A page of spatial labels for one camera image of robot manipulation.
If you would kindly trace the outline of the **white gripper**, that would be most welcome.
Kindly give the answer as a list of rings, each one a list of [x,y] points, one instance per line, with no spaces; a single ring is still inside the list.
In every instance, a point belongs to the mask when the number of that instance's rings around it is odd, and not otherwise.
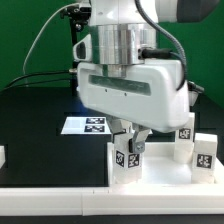
[[[147,59],[127,67],[124,78],[104,75],[101,65],[81,63],[79,97],[89,109],[135,123],[129,152],[140,154],[150,129],[167,133],[187,123],[188,88],[181,78],[178,60]]]

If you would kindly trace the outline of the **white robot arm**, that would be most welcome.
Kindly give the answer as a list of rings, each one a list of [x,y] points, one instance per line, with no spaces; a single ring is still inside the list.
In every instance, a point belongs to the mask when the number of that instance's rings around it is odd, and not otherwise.
[[[151,129],[172,132],[188,121],[189,107],[203,88],[187,80],[180,42],[161,22],[193,23],[220,0],[85,0],[89,34],[73,48],[79,96],[102,112],[117,140],[132,124],[131,153],[142,153]]]

